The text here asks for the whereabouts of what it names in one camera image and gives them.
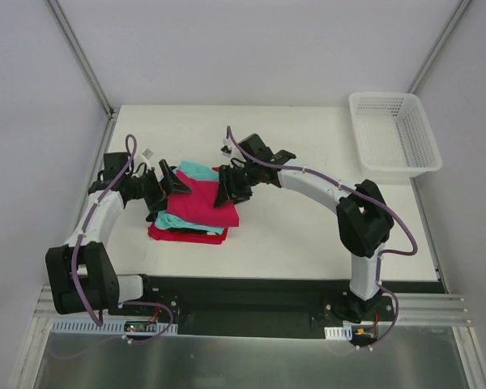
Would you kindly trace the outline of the teal t shirt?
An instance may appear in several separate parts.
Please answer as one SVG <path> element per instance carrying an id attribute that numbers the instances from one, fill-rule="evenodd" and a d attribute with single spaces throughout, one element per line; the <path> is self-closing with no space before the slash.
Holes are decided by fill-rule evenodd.
<path id="1" fill-rule="evenodd" d="M 173 168 L 173 172 L 176 171 L 181 171 L 188 178 L 197 181 L 217 182 L 219 179 L 218 173 L 214 169 L 192 161 L 183 160 L 176 168 Z"/>

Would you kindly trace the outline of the crimson pink t shirt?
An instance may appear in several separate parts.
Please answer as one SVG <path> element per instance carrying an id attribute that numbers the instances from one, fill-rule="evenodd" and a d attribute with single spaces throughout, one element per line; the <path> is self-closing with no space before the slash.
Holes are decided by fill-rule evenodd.
<path id="1" fill-rule="evenodd" d="M 214 208 L 218 191 L 217 182 L 197 181 L 183 172 L 175 174 L 192 190 L 191 194 L 171 194 L 168 198 L 168 212 L 183 220 L 221 228 L 236 228 L 240 218 L 233 203 Z"/>

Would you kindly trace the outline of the red t shirt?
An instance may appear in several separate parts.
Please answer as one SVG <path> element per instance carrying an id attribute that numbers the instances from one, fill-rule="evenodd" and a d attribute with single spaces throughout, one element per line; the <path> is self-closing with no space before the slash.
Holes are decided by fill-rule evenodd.
<path id="1" fill-rule="evenodd" d="M 228 228 L 223 229 L 221 234 L 200 233 L 199 230 L 183 232 L 181 229 L 159 229 L 152 223 L 147 228 L 147 235 L 155 241 L 220 245 L 228 236 Z"/>

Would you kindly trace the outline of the white plastic basket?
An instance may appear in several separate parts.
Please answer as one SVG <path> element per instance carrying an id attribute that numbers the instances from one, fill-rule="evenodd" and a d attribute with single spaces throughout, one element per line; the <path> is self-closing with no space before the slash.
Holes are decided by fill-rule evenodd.
<path id="1" fill-rule="evenodd" d="M 349 98 L 361 172 L 377 182 L 401 183 L 442 167 L 420 98 L 401 92 L 353 92 Z"/>

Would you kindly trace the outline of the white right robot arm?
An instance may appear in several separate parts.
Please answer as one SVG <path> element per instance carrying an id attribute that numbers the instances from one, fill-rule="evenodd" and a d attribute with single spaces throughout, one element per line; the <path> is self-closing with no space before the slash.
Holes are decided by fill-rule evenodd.
<path id="1" fill-rule="evenodd" d="M 369 318 L 382 297 L 378 286 L 379 254 L 394 226 L 387 211 L 361 198 L 365 195 L 384 203 L 376 183 L 365 180 L 353 188 L 356 194 L 348 194 L 302 169 L 302 161 L 295 154 L 286 150 L 274 153 L 257 134 L 243 139 L 238 146 L 245 151 L 243 158 L 232 157 L 228 165 L 218 168 L 214 207 L 246 202 L 253 194 L 252 188 L 263 183 L 295 191 L 332 211 L 338 221 L 340 241 L 352 255 L 347 295 L 331 304 L 332 312 L 352 323 Z"/>

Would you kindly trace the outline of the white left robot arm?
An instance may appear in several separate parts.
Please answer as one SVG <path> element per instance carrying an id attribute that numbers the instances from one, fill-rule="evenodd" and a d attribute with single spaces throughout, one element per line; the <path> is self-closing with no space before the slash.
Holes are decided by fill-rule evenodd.
<path id="1" fill-rule="evenodd" d="M 76 230 L 62 246 L 48 249 L 45 264 L 53 303 L 59 314 L 87 312 L 97 320 L 104 310 L 126 302 L 138 315 L 149 314 L 155 296 L 143 275 L 119 276 L 106 250 L 117 218 L 128 202 L 142 199 L 149 216 L 157 216 L 174 194 L 192 190 L 169 167 L 159 162 L 162 178 L 153 168 L 134 171 L 128 152 L 104 154 L 104 168 L 88 189 L 86 207 Z"/>

